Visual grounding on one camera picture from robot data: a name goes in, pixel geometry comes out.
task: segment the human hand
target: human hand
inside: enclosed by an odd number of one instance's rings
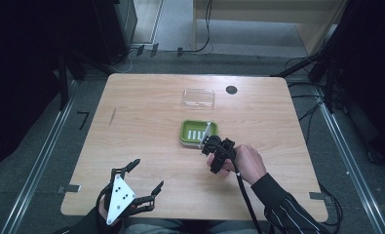
[[[248,182],[250,185],[253,185],[267,174],[265,165],[262,162],[262,157],[254,148],[249,145],[240,145],[235,150],[235,164],[237,165],[243,180]],[[213,158],[214,155],[210,154],[207,161],[208,166],[211,166]],[[231,160],[227,159],[225,160],[219,173],[223,176],[227,176],[229,171],[235,172],[235,168]]]

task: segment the green tray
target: green tray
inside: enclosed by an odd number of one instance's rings
[[[210,136],[217,135],[217,124],[200,120],[185,120],[180,128],[180,141],[184,145],[198,146],[204,137],[205,129],[211,123]]]

